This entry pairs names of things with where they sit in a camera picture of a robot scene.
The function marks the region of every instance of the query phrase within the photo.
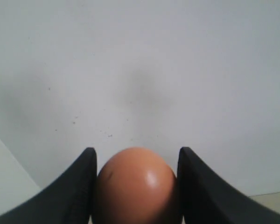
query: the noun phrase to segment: egg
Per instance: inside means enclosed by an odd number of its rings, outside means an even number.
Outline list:
[[[93,224],[180,224],[174,172],[146,148],[115,154],[98,175],[91,218]]]

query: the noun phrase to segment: brown egg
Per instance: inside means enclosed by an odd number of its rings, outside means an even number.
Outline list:
[[[149,149],[114,155],[98,175],[93,224],[180,224],[179,196],[172,169]]]

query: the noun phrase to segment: black curved support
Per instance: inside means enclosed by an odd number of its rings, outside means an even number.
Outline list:
[[[87,148],[46,189],[0,216],[0,224],[87,224],[96,177],[96,152]]]
[[[177,178],[187,224],[280,224],[280,215],[243,195],[189,147],[180,150]]]

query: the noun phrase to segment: white wall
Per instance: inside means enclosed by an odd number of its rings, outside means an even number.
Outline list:
[[[38,192],[39,187],[0,141],[0,215]]]
[[[141,145],[280,191],[280,1],[0,0],[0,138],[41,187]]]

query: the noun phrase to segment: white surface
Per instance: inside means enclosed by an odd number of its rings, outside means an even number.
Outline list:
[[[41,187],[140,145],[280,191],[280,1],[0,0],[0,138]]]
[[[0,141],[0,215],[38,192],[39,187]]]

